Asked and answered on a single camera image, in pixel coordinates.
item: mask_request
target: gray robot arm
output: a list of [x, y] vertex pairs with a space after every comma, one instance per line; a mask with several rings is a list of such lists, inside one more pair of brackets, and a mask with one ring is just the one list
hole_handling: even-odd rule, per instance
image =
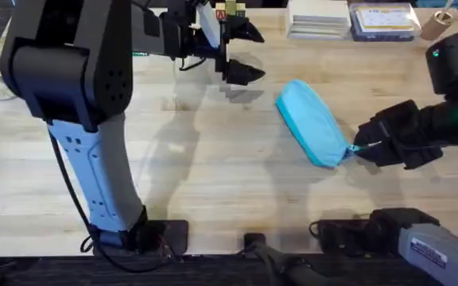
[[458, 286], [458, 237], [431, 223], [402, 228], [398, 252], [445, 286]]

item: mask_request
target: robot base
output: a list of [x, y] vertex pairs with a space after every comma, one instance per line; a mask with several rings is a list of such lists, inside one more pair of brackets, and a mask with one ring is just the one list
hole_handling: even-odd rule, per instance
[[[188, 222], [185, 220], [149, 220], [146, 223], [146, 236], [152, 238], [162, 237], [173, 251], [174, 255], [186, 253], [188, 248]], [[158, 244], [146, 247], [145, 252], [130, 251], [118, 247], [103, 245], [103, 250], [111, 257], [149, 256], [159, 257], [161, 249]], [[95, 256], [101, 254], [93, 249]]]

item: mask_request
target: sticker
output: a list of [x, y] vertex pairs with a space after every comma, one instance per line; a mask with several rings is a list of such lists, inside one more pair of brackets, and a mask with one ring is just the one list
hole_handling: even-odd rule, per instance
[[448, 263], [448, 258], [446, 257], [446, 255], [435, 250], [425, 242], [413, 238], [411, 240], [411, 249], [418, 252], [422, 256], [427, 257], [429, 260], [436, 263], [440, 267], [444, 269], [446, 268], [446, 264]]

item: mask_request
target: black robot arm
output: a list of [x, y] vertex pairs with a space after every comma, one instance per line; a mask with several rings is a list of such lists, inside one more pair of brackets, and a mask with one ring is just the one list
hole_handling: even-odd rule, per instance
[[418, 109], [409, 100], [379, 111], [359, 127], [359, 156], [413, 169], [442, 157], [442, 147], [458, 145], [458, 33], [430, 47], [426, 58], [434, 92], [445, 101]]

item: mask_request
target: label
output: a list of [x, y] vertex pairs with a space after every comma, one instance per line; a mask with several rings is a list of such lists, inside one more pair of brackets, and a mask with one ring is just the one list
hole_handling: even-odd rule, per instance
[[412, 31], [410, 11], [406, 7], [360, 6], [358, 20], [364, 32]]
[[446, 255], [435, 250], [430, 245], [416, 238], [413, 238], [411, 240], [411, 249], [418, 252], [422, 256], [427, 257], [429, 260], [436, 263], [440, 267], [444, 269], [446, 268], [446, 264], [448, 263], [448, 258], [446, 257]]

